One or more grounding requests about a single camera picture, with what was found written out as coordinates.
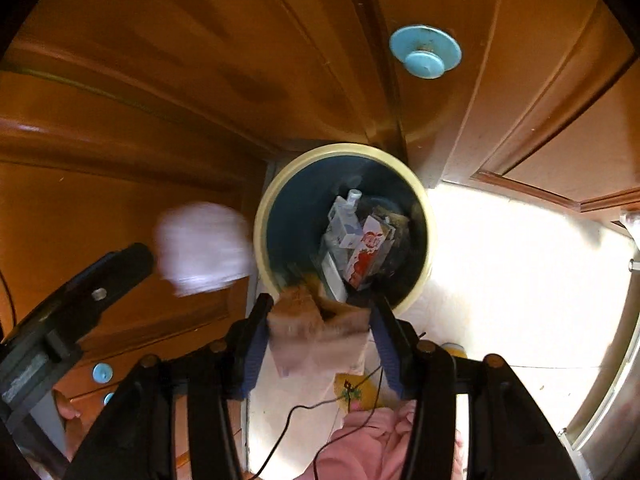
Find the person's left hand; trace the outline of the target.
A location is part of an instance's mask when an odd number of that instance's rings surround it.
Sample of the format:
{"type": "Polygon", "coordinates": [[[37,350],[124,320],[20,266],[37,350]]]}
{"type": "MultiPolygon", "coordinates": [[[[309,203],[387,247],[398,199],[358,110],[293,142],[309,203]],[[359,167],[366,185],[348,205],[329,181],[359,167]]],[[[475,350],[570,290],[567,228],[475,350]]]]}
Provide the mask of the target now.
{"type": "Polygon", "coordinates": [[[58,410],[58,414],[62,417],[62,419],[74,420],[81,418],[81,412],[73,406],[73,403],[70,402],[70,400],[68,400],[62,392],[53,390],[52,396],[55,407],[58,410]]]}

